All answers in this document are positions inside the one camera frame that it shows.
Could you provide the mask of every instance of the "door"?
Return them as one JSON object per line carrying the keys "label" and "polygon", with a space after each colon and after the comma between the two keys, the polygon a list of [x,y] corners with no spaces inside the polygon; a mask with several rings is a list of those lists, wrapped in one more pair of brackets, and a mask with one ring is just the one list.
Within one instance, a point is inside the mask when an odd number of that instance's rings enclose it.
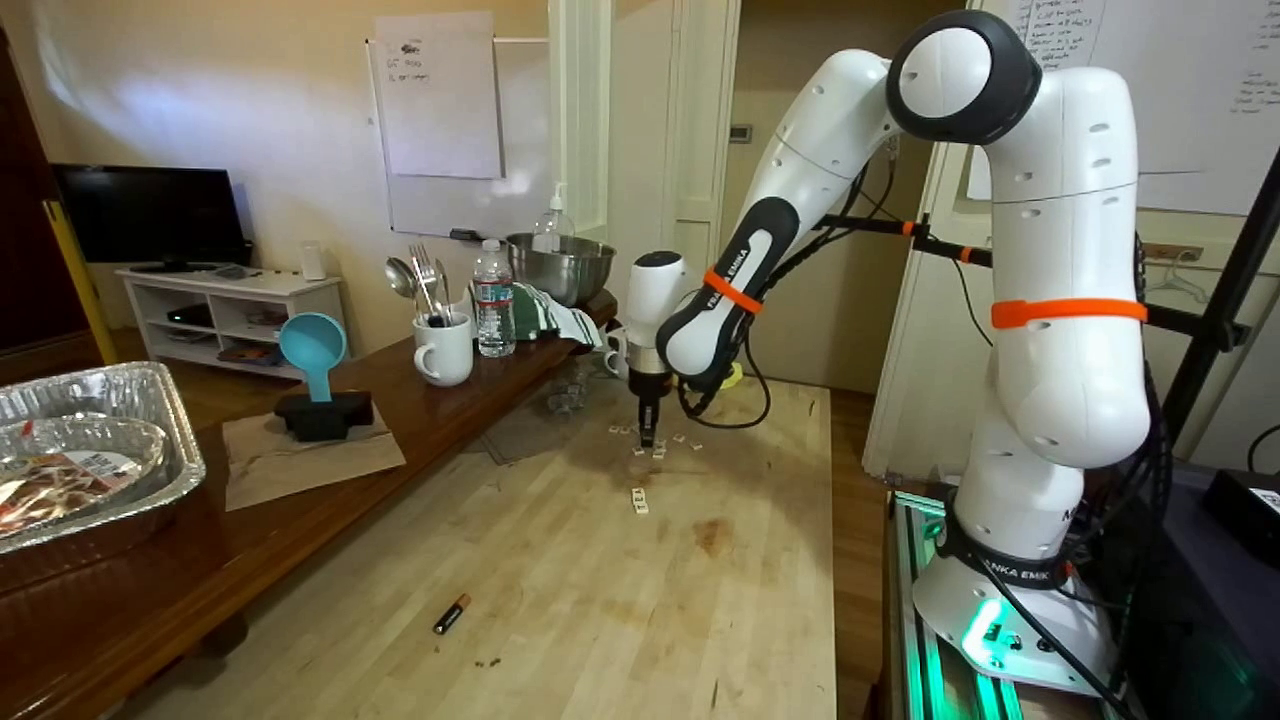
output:
{"label": "door", "polygon": [[89,327],[39,198],[51,172],[0,29],[0,346]]}
{"label": "door", "polygon": [[719,257],[719,184],[740,0],[551,0],[555,169],[572,232]]}

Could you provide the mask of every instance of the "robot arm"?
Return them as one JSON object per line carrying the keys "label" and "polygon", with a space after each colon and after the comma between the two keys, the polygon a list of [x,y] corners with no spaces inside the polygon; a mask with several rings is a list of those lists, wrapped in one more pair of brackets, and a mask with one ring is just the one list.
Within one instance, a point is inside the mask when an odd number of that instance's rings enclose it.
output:
{"label": "robot arm", "polygon": [[[981,616],[972,604],[999,595],[1006,580],[1033,608],[1054,616],[1073,657],[1100,672],[1107,668],[1100,616],[1041,600],[1059,582],[1054,556],[1083,490],[1081,468],[1114,464],[1147,435],[1142,307],[1132,288],[1136,131],[1119,77],[1041,73],[1014,31],[987,10],[933,18],[895,60],[836,53],[774,127],[743,214],[694,295],[678,307],[674,295],[652,295],[674,290],[672,257],[662,262],[646,257],[658,272],[635,266],[646,281],[630,281],[623,325],[630,319],[630,389],[642,389],[639,435],[652,441],[662,372],[708,395],[719,389],[774,266],[804,251],[807,232],[839,208],[895,131],[987,153],[994,257],[993,389],[948,525],[965,550],[943,550],[912,600],[928,626],[958,638]],[[1050,651],[1003,657],[1003,668],[983,672],[1092,690],[1081,668],[1064,668]]]}

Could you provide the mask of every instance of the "white cabinet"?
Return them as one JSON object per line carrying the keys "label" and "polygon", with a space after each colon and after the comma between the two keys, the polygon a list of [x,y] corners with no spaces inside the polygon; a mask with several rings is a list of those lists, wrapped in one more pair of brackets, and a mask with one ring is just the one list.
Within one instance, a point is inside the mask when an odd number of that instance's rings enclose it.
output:
{"label": "white cabinet", "polygon": [[345,325],[338,281],[283,272],[118,272],[147,354],[286,374],[280,325],[323,311]]}

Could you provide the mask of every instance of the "whiteboard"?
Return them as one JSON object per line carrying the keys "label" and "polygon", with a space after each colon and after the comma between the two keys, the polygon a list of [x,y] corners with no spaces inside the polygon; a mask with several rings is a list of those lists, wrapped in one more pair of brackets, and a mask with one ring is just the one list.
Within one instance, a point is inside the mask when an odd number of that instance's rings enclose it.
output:
{"label": "whiteboard", "polygon": [[[1274,0],[1006,0],[1003,17],[1043,68],[1127,78],[1140,208],[1248,212],[1280,143]],[[968,195],[987,198],[981,153]]]}
{"label": "whiteboard", "polygon": [[496,39],[499,177],[397,177],[385,169],[389,228],[398,234],[531,232],[551,205],[548,39]]}
{"label": "whiteboard", "polygon": [[491,10],[379,17],[372,60],[390,177],[499,177]]}

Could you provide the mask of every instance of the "black stand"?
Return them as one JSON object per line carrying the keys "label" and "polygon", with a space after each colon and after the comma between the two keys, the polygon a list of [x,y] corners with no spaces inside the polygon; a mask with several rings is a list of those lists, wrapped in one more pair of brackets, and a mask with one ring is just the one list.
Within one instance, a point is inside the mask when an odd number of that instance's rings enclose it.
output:
{"label": "black stand", "polygon": [[1205,317],[1190,327],[1190,346],[1173,374],[1173,389],[1163,398],[1167,441],[1175,441],[1178,427],[1188,423],[1190,404],[1205,389],[1205,374],[1211,372],[1216,350],[1231,350],[1237,345],[1243,345],[1243,335],[1237,327],[1237,311],[1243,302],[1251,275],[1268,261],[1274,228],[1280,228],[1280,153],[1272,155],[1262,186],[1256,192],[1256,198],[1243,214],[1231,261],[1229,261],[1224,275],[1216,281]]}
{"label": "black stand", "polygon": [[292,441],[349,441],[349,427],[372,423],[366,393],[330,393],[330,404],[311,404],[309,395],[280,395],[277,414]]}

